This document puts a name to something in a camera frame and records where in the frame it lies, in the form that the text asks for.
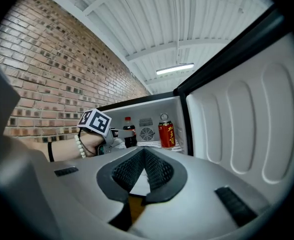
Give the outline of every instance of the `black rubber pad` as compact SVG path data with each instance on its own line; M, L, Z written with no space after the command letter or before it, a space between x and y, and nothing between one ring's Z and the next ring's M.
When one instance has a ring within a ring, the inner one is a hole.
M99 188L107 198L126 204L129 192L143 169L147 172L150 185L145 204L167 202L174 198L188 178L186 168L178 161L155 148L137 147L100 168L97 172Z
M67 174L72 174L74 172L77 172L78 170L79 170L78 168L72 166L69 168L61 169L61 170L55 170L55 174L56 174L56 176L60 177L60 176L64 176Z
M257 214L228 186L220 187L215 192L239 227L257 217Z

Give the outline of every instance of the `fan grille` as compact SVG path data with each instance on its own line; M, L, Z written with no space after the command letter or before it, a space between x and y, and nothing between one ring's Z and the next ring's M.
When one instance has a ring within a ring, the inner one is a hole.
M150 128L143 128L140 132L140 137L144 141L150 141L155 133Z

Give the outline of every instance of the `vent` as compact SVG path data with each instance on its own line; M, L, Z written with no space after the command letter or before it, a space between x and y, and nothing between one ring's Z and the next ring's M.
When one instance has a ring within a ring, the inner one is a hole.
M152 129L150 128L143 128L140 132L140 137L141 139L143 139L144 141L150 141L153 139L154 136L154 132Z
M72 166L69 168L65 168L65 169L61 169L61 170L55 170L55 174L56 176L60 177L60 176L64 176L67 174L72 174L78 171L78 168Z
M215 192L239 227L257 217L257 215L228 186L220 187L216 189Z
M153 125L153 122L151 118L139 119L140 127L146 127L146 126L152 126L152 125Z

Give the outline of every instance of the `beaded bracelet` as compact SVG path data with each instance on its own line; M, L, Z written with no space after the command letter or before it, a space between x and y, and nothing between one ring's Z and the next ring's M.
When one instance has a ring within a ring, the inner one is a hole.
M78 145L78 149L80 151L80 155L82 156L82 158L85 158L86 157L86 153L85 153L85 151L84 151L84 149L83 149L83 147L81 145L81 141L80 141L78 135L75 135L75 140L76 140L76 143Z

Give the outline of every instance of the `hand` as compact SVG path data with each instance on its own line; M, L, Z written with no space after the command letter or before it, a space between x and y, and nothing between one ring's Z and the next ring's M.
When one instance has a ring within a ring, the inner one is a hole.
M86 135L81 136L80 139L83 145L91 152L88 152L84 148L87 157L93 157L96 154L96 146L100 145L104 140L100 134L96 133L87 133Z

